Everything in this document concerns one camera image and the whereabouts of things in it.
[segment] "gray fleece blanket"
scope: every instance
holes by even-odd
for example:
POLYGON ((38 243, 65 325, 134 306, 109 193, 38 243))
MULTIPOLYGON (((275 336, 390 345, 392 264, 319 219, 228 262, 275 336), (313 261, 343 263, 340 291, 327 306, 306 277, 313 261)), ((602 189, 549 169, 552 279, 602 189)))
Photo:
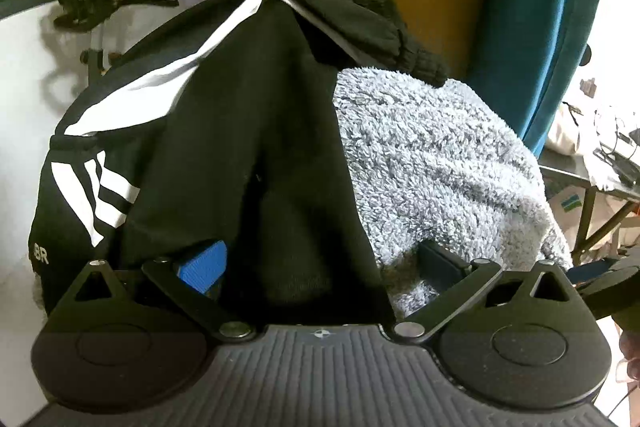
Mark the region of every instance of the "gray fleece blanket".
POLYGON ((536 159, 468 86, 344 70, 334 106, 360 220, 398 317, 436 295, 418 276, 425 238, 512 270, 542 258, 570 266, 536 159))

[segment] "blue pad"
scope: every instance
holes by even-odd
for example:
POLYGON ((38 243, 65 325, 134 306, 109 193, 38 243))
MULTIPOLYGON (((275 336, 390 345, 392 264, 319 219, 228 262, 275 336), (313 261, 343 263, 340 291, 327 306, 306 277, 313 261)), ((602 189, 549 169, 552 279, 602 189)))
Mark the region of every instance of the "blue pad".
POLYGON ((205 294, 226 268, 226 245, 214 243, 178 268, 178 278, 205 294))

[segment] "black jacket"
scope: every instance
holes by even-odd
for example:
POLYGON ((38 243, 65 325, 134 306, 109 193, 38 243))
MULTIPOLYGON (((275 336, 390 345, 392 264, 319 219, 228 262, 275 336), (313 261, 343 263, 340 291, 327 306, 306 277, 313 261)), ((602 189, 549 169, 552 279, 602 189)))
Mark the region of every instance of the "black jacket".
POLYGON ((445 75, 389 3, 356 2, 207 0, 88 87, 40 179, 29 241, 47 311, 90 259, 130 269, 223 240, 220 303, 245 320, 393 320, 342 152, 336 73, 445 75))

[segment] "metal screw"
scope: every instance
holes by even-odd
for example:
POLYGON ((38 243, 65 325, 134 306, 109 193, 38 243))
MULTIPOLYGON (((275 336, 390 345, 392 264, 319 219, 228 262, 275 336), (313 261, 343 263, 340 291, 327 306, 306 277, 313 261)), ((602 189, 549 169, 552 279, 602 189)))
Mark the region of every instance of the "metal screw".
POLYGON ((225 322, 220 326, 220 333, 230 339, 242 339, 252 333, 252 328, 244 322, 233 321, 225 322))
POLYGON ((417 322, 400 322, 394 326, 394 331, 406 339, 417 339, 426 333, 424 326, 417 322))

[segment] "white stripe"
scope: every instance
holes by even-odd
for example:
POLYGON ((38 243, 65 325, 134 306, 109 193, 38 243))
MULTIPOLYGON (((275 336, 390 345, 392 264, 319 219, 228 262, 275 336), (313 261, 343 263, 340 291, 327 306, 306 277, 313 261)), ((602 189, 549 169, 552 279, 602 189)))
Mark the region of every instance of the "white stripe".
POLYGON ((95 199, 95 217, 107 223, 107 225, 111 225, 114 229, 117 229, 120 225, 122 225, 127 220, 127 214, 119 211, 115 206, 111 203, 107 203, 106 201, 102 201, 98 197, 98 192, 100 191, 100 182, 98 181, 97 174, 97 166, 95 164, 95 160, 89 160, 84 164, 84 168, 89 174, 89 179, 91 179, 91 188, 94 192, 95 199))
MULTIPOLYGON (((308 10, 292 0, 281 1, 328 35, 350 57, 356 57, 353 48, 343 37, 308 10)), ((236 26, 254 15, 261 3, 262 0, 245 0, 196 53, 180 58, 163 68, 150 71, 127 86, 113 91, 105 99, 89 107, 77 123, 66 128, 65 134, 90 136, 99 131, 121 129, 165 116, 180 98, 182 89, 197 69, 199 62, 209 55, 236 26)))
POLYGON ((131 185, 124 176, 120 176, 117 172, 110 171, 104 166, 104 160, 106 158, 104 151, 98 152, 97 157, 98 162, 100 162, 100 167, 102 167, 100 185, 121 195, 129 201, 129 203, 135 203, 140 189, 131 185))
POLYGON ((86 228, 91 237, 91 244, 96 247, 103 237, 94 228, 94 211, 76 173, 71 165, 53 162, 51 163, 51 172, 62 196, 86 228))

